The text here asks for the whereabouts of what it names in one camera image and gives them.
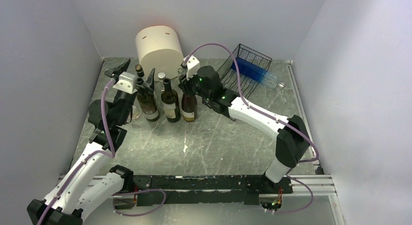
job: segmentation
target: black wire dish rack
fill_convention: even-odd
[[[269,69],[272,59],[243,44],[233,51],[240,71],[240,85],[245,98],[249,98]],[[229,57],[218,69],[221,82],[225,88],[238,92],[236,68]]]

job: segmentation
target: brown glass bottle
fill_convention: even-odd
[[[142,85],[143,79],[138,78],[137,84]],[[142,109],[143,115],[148,121],[157,121],[160,118],[159,111],[155,102],[155,96],[144,89],[138,89],[137,101]]]
[[[177,96],[177,92],[172,89],[169,78],[164,78],[163,84],[165,91],[162,92],[162,104],[166,119],[172,123],[178,122],[181,118],[179,97]]]
[[[182,97],[182,115],[187,122],[197,119],[197,99],[196,96],[183,95]]]

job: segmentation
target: gray marble tabletop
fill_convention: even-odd
[[[103,88],[109,81],[103,72],[120,65],[126,59],[105,59],[91,101],[101,97]],[[224,61],[225,59],[200,60],[201,66],[211,65],[215,70]],[[137,59],[132,59],[127,71],[135,73],[136,64]],[[273,61],[269,71],[281,78],[285,87],[272,90],[258,85],[249,100],[279,115],[299,115],[285,62]],[[173,79],[172,87],[181,98],[182,91],[177,84],[178,79]],[[156,83],[156,91],[159,90],[160,85]],[[115,91],[110,89],[106,100],[112,101]],[[199,117],[191,123],[185,122],[183,118],[177,123],[169,123],[162,109],[159,110],[161,115],[156,122],[148,122],[143,116],[139,116],[133,118],[130,124],[122,126],[128,131],[126,138],[116,152],[116,158],[105,164],[98,175],[106,175],[116,164],[133,170],[136,175],[263,174],[275,158],[276,140],[243,121],[234,122],[217,114],[203,105],[200,98]],[[84,150],[93,129],[94,126],[86,118],[72,164]],[[309,150],[303,158],[310,158]],[[313,165],[299,164],[292,174],[314,174]]]

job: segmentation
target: bottle label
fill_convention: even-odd
[[[146,119],[150,119],[150,120],[153,120],[154,118],[156,118],[157,116],[159,116],[159,111],[158,110],[156,110],[156,111],[147,111],[147,112],[144,112],[143,113],[144,114],[144,117],[146,118]]]
[[[165,115],[167,118],[176,118],[176,105],[175,104],[165,104],[164,102],[162,102],[163,104],[163,109],[165,110]]]
[[[187,121],[194,121],[194,112],[182,111],[183,118]]]

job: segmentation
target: white cylindrical container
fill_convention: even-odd
[[[153,26],[141,30],[136,36],[136,49],[145,75],[156,68],[155,81],[159,81],[157,74],[160,72],[170,79],[177,77],[183,54],[177,33],[172,28]]]

